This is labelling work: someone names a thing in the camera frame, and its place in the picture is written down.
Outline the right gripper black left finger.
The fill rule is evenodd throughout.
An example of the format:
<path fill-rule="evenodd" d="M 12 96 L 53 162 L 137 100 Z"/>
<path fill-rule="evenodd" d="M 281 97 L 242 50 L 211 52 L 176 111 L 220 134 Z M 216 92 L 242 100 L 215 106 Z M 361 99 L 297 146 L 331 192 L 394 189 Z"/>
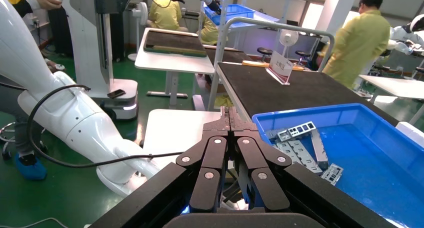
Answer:
<path fill-rule="evenodd" d="M 220 118 L 203 125 L 200 141 L 175 160 L 193 180 L 190 213 L 215 213 L 220 206 L 230 131 L 229 110 L 222 106 Z"/>

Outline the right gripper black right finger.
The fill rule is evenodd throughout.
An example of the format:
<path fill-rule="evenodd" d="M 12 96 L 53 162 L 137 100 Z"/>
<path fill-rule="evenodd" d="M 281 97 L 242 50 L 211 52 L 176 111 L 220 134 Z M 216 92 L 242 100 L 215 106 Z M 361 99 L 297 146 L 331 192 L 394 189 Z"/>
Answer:
<path fill-rule="evenodd" d="M 292 159 L 261 139 L 257 126 L 244 121 L 230 108 L 231 159 L 242 196 L 250 209 L 285 212 L 290 202 L 278 182 L 280 173 Z"/>

